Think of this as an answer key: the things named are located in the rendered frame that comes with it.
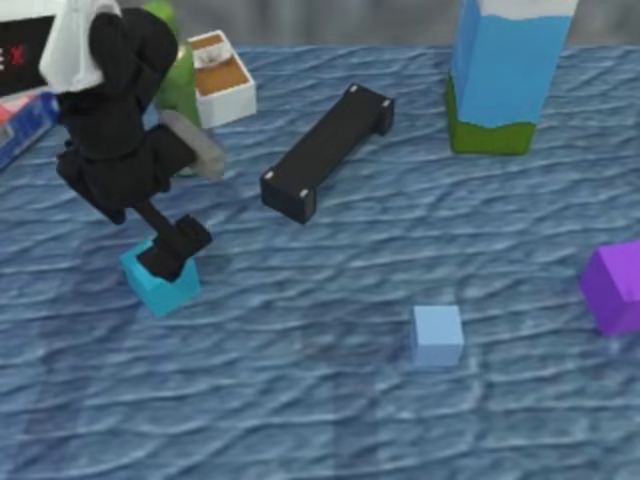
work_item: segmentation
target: white box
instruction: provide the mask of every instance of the white box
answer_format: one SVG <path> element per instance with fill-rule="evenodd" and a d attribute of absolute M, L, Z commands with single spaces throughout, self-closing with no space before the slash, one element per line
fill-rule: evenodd
<path fill-rule="evenodd" d="M 258 110 L 256 84 L 221 30 L 189 39 L 194 50 L 226 43 L 232 58 L 222 65 L 196 70 L 196 96 L 202 128 L 212 128 L 254 115 Z"/>

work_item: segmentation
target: light blue cube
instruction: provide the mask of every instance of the light blue cube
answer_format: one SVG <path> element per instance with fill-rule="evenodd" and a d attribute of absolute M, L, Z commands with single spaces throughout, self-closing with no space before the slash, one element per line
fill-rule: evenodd
<path fill-rule="evenodd" d="M 411 337 L 415 366 L 456 366 L 464 349 L 460 309 L 455 305 L 413 307 Z"/>
<path fill-rule="evenodd" d="M 198 296 L 200 279 L 193 258 L 187 261 L 182 274 L 173 283 L 151 275 L 136 258 L 151 245 L 151 240 L 137 245 L 120 256 L 120 263 L 131 289 L 156 317 L 164 317 Z"/>

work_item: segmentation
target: table surface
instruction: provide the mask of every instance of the table surface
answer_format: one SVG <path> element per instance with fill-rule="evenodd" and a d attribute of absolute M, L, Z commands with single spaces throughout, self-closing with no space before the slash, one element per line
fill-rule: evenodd
<path fill-rule="evenodd" d="M 533 151 L 454 157 L 450 52 L 241 51 L 258 115 L 226 179 L 159 204 L 215 245 L 154 319 L 114 227 L 55 175 L 51 132 L 0 177 L 0 479 L 636 480 L 640 337 L 594 331 L 577 277 L 640 235 L 640 49 L 570 50 Z M 301 227 L 258 178 L 351 82 L 397 99 Z M 458 303 L 459 368 L 414 371 L 411 309 Z"/>

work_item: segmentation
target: large light blue block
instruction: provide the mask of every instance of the large light blue block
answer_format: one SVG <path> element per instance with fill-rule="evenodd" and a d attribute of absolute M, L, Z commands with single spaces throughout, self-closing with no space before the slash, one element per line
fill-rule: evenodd
<path fill-rule="evenodd" d="M 140 263 L 137 255 L 152 244 L 147 240 L 120 256 L 131 289 L 156 317 L 163 317 L 195 298 L 201 291 L 198 270 L 190 258 L 182 275 L 173 283 L 151 275 Z"/>
<path fill-rule="evenodd" d="M 414 307 L 411 337 L 415 366 L 457 365 L 464 349 L 460 309 L 455 305 Z"/>
<path fill-rule="evenodd" d="M 458 119 L 485 128 L 537 124 L 572 18 L 511 20 L 463 2 L 451 66 Z"/>

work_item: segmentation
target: purple cube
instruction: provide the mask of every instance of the purple cube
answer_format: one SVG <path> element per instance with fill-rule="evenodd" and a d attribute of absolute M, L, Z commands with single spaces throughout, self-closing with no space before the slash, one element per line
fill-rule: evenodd
<path fill-rule="evenodd" d="M 640 241 L 598 247 L 580 288 L 604 335 L 640 330 Z"/>

